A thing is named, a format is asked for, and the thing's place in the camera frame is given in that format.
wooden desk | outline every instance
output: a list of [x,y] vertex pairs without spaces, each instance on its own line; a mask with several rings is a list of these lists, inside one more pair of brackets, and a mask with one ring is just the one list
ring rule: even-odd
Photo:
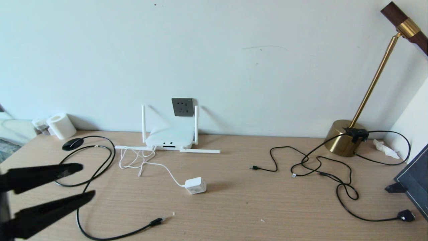
[[[80,137],[87,135],[106,136],[116,145],[141,145],[140,133],[78,133]],[[37,136],[0,168],[5,172],[10,168],[56,164],[68,154],[61,150],[64,142],[55,137]],[[373,219],[394,217],[404,209],[416,214],[412,223],[399,220],[371,223],[354,218],[343,209],[335,195],[336,182],[316,174],[292,178],[289,168],[302,158],[292,150],[274,152],[278,172],[248,169],[251,165],[272,168],[271,147],[291,145],[308,152],[322,139],[201,135],[199,142],[198,148],[221,149],[222,153],[158,151],[152,162],[166,165],[181,184],[190,178],[203,177],[208,186],[206,193],[190,195],[160,166],[146,166],[142,177],[137,177],[138,169],[118,167],[118,153],[110,170],[89,186],[97,194],[81,208],[84,229],[96,237],[107,238],[175,212],[163,224],[123,240],[428,240],[427,222],[410,200],[404,194],[389,194],[384,190],[404,165],[383,166],[358,157],[338,157],[325,148],[315,153],[343,160],[352,167],[353,185],[360,199],[349,200],[344,192],[342,196],[355,213]],[[109,146],[101,139],[86,139],[84,145],[94,144]],[[377,160],[396,161],[369,143],[363,144],[360,152]],[[108,151],[102,148],[77,154],[68,163],[82,163],[85,169],[63,181],[76,183],[88,179],[107,156]],[[133,160],[134,155],[129,152],[127,159]],[[347,180],[343,165],[326,161],[322,170]],[[82,186],[65,188],[50,183],[18,196],[11,192],[11,209],[15,213],[78,194],[82,189]],[[31,240],[88,239],[78,230],[73,213]]]

wall outlet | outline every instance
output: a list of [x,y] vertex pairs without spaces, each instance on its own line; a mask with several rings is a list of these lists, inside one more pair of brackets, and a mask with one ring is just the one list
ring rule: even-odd
[[171,100],[175,116],[193,116],[192,98],[172,98]]

white cable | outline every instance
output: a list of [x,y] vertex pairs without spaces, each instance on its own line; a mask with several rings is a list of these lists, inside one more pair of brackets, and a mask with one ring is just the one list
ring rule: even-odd
[[[156,147],[154,147],[153,148],[153,150],[151,151],[151,153],[149,154],[149,155],[144,155],[144,151],[141,151],[141,150],[139,150],[139,151],[135,151],[135,150],[133,150],[133,149],[131,149],[137,156],[135,157],[135,159],[134,159],[134,161],[132,161],[131,163],[129,163],[128,165],[126,165],[126,166],[122,166],[122,160],[123,160],[123,158],[124,158],[124,156],[125,156],[125,153],[126,153],[126,151],[128,150],[128,149],[130,149],[130,148],[132,148],[132,146],[127,146],[127,147],[125,147],[125,148],[123,148],[123,149],[121,149],[120,150],[120,161],[119,161],[119,167],[121,168],[121,169],[126,169],[126,168],[140,168],[140,172],[138,173],[138,176],[140,177],[141,176],[141,173],[143,172],[143,166],[144,166],[144,164],[150,164],[150,165],[158,165],[158,166],[163,166],[168,172],[169,172],[169,174],[171,175],[171,177],[172,177],[172,179],[174,180],[174,182],[177,184],[177,185],[179,185],[180,187],[184,187],[184,185],[181,185],[180,183],[178,183],[177,182],[177,180],[174,178],[174,176],[172,175],[172,173],[171,173],[171,171],[165,166],[165,165],[163,165],[163,164],[160,164],[160,163],[149,163],[148,161],[150,160],[150,159],[152,159],[153,157],[155,157],[156,156],[156,152],[155,152],[155,150],[156,150]],[[132,164],[134,164],[134,162],[136,162],[137,161],[137,159],[138,159],[138,157],[141,157],[142,159],[143,159],[143,162],[141,163],[141,165],[139,165],[139,166],[133,166]]]

tissue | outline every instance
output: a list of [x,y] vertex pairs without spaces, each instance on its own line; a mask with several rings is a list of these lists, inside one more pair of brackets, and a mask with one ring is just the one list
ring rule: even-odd
[[397,153],[393,149],[385,146],[383,144],[383,142],[380,142],[380,141],[374,139],[373,144],[376,146],[376,149],[383,151],[385,153],[385,155],[390,156],[390,157],[394,157],[395,159],[400,159],[400,157],[397,155]]

wifi router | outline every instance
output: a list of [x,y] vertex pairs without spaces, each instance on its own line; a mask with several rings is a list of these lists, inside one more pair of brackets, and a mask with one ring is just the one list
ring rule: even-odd
[[195,106],[195,126],[188,127],[169,127],[164,129],[153,129],[149,137],[146,136],[146,109],[141,106],[141,118],[143,123],[142,138],[146,146],[127,147],[115,146],[115,149],[131,149],[140,151],[151,151],[156,147],[156,150],[193,152],[193,153],[220,153],[220,150],[206,149],[191,149],[192,145],[198,144],[199,138],[199,112],[198,106]]

